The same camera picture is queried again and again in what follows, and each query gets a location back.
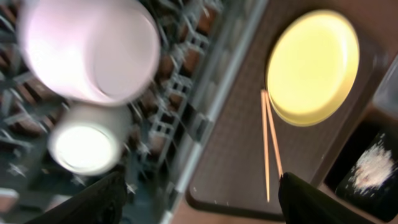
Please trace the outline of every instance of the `dishwasher rack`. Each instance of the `dishwasher rack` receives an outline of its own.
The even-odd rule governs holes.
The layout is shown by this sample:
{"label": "dishwasher rack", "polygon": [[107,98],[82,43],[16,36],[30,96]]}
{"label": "dishwasher rack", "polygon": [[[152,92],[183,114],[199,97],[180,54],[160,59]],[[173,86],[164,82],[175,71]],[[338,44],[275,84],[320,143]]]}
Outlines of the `dishwasher rack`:
{"label": "dishwasher rack", "polygon": [[[267,1],[140,2],[157,23],[162,60],[147,91],[128,104],[134,123],[117,166],[129,192],[122,223],[170,223]],[[73,102],[24,64],[15,35],[22,3],[0,4],[0,202],[12,198],[0,217],[22,223],[102,176],[72,174],[48,154],[47,138]]]}

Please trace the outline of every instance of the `white container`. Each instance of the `white container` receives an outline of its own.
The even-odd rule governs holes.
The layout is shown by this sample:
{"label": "white container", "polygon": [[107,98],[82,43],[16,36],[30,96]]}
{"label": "white container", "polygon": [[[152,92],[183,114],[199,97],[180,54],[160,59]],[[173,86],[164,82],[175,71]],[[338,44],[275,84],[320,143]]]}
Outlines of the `white container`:
{"label": "white container", "polygon": [[121,105],[147,88],[159,64],[156,24],[138,1],[27,1],[17,31],[30,69],[67,98]]}
{"label": "white container", "polygon": [[119,162],[131,122],[127,106],[74,105],[51,133],[50,154],[75,174],[102,174]]}

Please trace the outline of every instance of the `white mug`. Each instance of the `white mug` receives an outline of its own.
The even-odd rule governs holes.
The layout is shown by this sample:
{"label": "white mug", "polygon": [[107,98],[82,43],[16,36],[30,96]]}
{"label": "white mug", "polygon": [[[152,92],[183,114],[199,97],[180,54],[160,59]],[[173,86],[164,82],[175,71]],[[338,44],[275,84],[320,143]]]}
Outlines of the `white mug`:
{"label": "white mug", "polygon": [[28,67],[59,95],[121,105],[152,81],[160,38],[134,0],[27,1],[17,26]]}
{"label": "white mug", "polygon": [[73,105],[51,132],[50,155],[75,174],[105,173],[119,162],[131,122],[127,106]]}

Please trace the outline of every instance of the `yellow bowl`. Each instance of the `yellow bowl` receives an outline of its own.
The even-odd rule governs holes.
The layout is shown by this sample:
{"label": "yellow bowl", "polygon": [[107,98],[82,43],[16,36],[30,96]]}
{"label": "yellow bowl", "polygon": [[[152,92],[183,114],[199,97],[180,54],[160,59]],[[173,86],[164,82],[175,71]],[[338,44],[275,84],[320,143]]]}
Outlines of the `yellow bowl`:
{"label": "yellow bowl", "polygon": [[358,37],[337,12],[313,11],[281,35],[267,69],[276,113],[296,126],[317,124],[344,102],[359,64]]}

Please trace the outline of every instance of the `pair of chopsticks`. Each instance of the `pair of chopsticks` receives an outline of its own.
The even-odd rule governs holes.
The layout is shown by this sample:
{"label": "pair of chopsticks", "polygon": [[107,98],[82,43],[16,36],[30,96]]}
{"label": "pair of chopsticks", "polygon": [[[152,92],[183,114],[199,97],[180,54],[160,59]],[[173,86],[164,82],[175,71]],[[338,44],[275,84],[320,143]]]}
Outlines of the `pair of chopsticks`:
{"label": "pair of chopsticks", "polygon": [[267,201],[269,202],[269,158],[268,158],[268,132],[267,132],[267,113],[269,117],[269,126],[271,128],[272,142],[274,143],[276,163],[278,166],[279,178],[282,178],[282,163],[280,162],[278,141],[274,127],[274,119],[272,118],[271,105],[269,103],[269,95],[267,90],[261,90],[261,109],[262,109],[262,133],[264,138],[264,160],[266,170],[267,185]]}

